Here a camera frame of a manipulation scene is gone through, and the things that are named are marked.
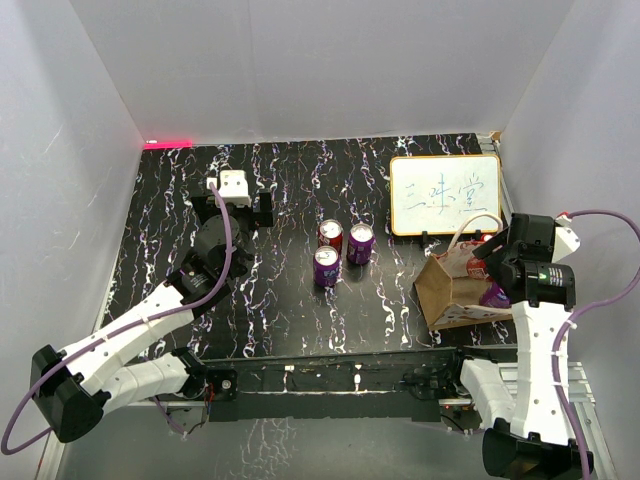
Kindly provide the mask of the yellow framed whiteboard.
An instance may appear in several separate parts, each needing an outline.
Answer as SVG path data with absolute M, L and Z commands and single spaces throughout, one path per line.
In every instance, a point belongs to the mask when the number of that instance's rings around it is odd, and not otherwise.
M 390 162 L 391 230 L 396 236 L 501 229 L 501 163 L 494 154 L 394 157 Z

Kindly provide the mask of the canvas bag with cat print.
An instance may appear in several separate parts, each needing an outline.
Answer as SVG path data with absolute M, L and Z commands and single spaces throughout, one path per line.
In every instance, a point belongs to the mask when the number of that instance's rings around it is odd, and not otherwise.
M 489 219 L 496 230 L 503 229 L 499 216 L 492 213 L 475 213 L 460 225 L 441 254 L 431 254 L 414 281 L 419 305 L 428 328 L 432 331 L 451 329 L 512 318 L 511 309 L 490 308 L 479 305 L 481 295 L 493 283 L 474 280 L 467 276 L 466 263 L 472 251 L 486 242 L 483 234 L 478 240 L 461 240 L 467 227 L 479 219 Z

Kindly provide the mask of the purple fanta can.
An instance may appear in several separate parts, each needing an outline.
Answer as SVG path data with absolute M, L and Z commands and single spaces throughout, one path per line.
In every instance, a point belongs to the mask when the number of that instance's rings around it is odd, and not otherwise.
M 490 308 L 506 309 L 511 305 L 504 290 L 495 282 L 481 295 L 479 305 Z
M 375 236 L 370 225 L 358 223 L 354 225 L 348 238 L 347 260 L 356 265 L 365 265 L 370 261 L 375 243 Z
M 314 282 L 320 287 L 332 287 L 340 273 L 340 255 L 329 245 L 319 247 L 313 256 Z

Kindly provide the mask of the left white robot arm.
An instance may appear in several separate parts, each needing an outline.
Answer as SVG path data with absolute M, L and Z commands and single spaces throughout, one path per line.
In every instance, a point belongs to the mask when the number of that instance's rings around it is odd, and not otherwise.
M 254 256 L 254 231 L 274 223 L 272 195 L 255 200 L 221 194 L 193 197 L 201 222 L 180 266 L 148 297 L 94 334 L 56 350 L 46 345 L 32 357 L 32 400 L 62 443 L 91 431 L 119 408 L 158 395 L 194 399 L 207 385 L 207 369 L 187 347 L 156 360 L 135 357 L 225 299 L 233 280 L 246 275 Z

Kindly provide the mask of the pink LED strip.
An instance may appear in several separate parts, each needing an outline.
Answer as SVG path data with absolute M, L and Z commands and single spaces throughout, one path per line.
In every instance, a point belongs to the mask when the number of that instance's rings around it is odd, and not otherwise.
M 191 148 L 193 142 L 191 140 L 173 140 L 173 141 L 158 141 L 149 140 L 145 143 L 144 150 L 162 150 L 162 149 L 179 149 L 179 148 Z

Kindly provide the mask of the red Coke can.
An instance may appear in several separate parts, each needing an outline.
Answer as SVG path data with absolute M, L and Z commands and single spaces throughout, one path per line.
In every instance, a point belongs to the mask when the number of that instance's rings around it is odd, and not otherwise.
M 343 246 L 343 228 L 339 221 L 326 219 L 318 226 L 318 246 L 330 246 L 341 254 Z
M 490 281 L 491 276 L 488 267 L 483 259 L 472 256 L 466 263 L 467 276 L 474 280 Z

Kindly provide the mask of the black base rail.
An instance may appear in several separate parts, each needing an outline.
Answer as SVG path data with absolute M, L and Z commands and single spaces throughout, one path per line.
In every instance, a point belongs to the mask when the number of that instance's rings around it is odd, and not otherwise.
M 212 422 L 400 418 L 437 422 L 444 400 L 466 398 L 464 361 L 511 363 L 511 346 L 439 347 L 206 362 Z

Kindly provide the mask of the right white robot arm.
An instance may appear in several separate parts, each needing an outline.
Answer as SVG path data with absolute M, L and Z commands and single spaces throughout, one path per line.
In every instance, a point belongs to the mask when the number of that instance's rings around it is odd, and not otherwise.
M 450 367 L 445 381 L 453 394 L 474 400 L 490 476 L 586 479 L 592 472 L 593 455 L 569 403 L 567 341 L 576 282 L 561 261 L 579 246 L 569 214 L 515 213 L 507 228 L 473 252 L 511 304 L 516 390 L 509 391 L 496 362 L 480 358 Z

